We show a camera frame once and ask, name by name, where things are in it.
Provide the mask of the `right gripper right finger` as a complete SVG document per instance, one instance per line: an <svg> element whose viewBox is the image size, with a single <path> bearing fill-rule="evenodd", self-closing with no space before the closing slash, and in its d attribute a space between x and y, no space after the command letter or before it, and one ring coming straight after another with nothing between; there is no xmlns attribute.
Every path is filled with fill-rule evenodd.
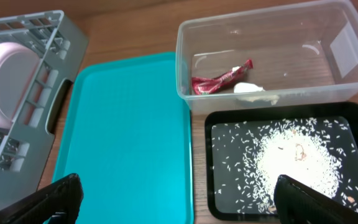
<svg viewBox="0 0 358 224"><path fill-rule="evenodd" d="M358 213L292 179L278 176L274 190L281 224L358 224Z"/></svg>

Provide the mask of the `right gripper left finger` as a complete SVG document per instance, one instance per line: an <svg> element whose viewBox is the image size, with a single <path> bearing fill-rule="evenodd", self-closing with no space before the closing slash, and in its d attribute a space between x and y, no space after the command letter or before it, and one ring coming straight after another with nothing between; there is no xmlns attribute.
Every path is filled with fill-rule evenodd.
<svg viewBox="0 0 358 224"><path fill-rule="evenodd" d="M83 199L78 174L69 174L0 210L0 224L75 223Z"/></svg>

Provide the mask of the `red snack wrapper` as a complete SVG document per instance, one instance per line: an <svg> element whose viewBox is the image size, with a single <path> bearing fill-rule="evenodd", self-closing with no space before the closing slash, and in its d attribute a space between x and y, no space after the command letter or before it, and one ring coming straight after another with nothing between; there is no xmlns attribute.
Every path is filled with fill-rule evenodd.
<svg viewBox="0 0 358 224"><path fill-rule="evenodd" d="M247 72L253 67L252 60L248 59L243 65L233 67L230 71L215 78L192 77L191 86L196 95L217 93L245 79Z"/></svg>

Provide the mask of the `pile of rice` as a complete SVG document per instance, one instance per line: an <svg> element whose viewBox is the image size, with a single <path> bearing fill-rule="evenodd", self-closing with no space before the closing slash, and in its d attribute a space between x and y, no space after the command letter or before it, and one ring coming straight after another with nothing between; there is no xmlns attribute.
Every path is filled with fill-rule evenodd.
<svg viewBox="0 0 358 224"><path fill-rule="evenodd" d="M221 213L274 214L280 175L358 213L358 148L343 117L215 124L211 152Z"/></svg>

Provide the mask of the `large white plate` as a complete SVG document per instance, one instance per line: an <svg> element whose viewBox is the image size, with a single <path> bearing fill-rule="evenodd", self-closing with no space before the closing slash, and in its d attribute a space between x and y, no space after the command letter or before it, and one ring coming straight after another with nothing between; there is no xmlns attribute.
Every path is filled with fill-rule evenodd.
<svg viewBox="0 0 358 224"><path fill-rule="evenodd" d="M0 128L11 128L39 62L40 57L21 44L0 44Z"/></svg>

